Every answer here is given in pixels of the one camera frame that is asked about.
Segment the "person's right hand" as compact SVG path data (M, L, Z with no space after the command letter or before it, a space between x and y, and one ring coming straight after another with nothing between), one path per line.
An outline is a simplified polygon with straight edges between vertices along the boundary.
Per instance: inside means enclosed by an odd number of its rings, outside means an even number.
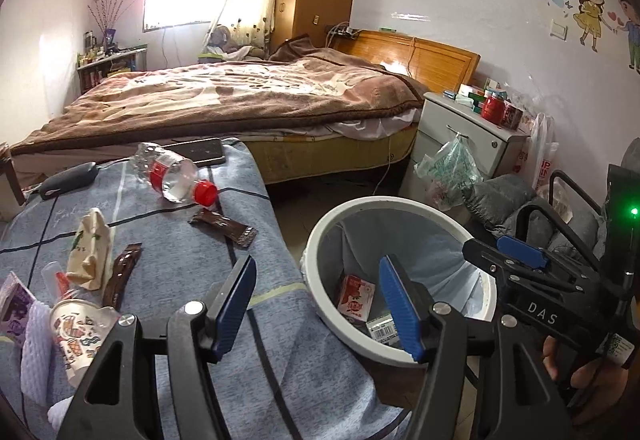
M585 390L591 384L591 396L574 419L575 424L583 424L612 408L625 392L629 371L605 361L592 361L570 377L570 386Z

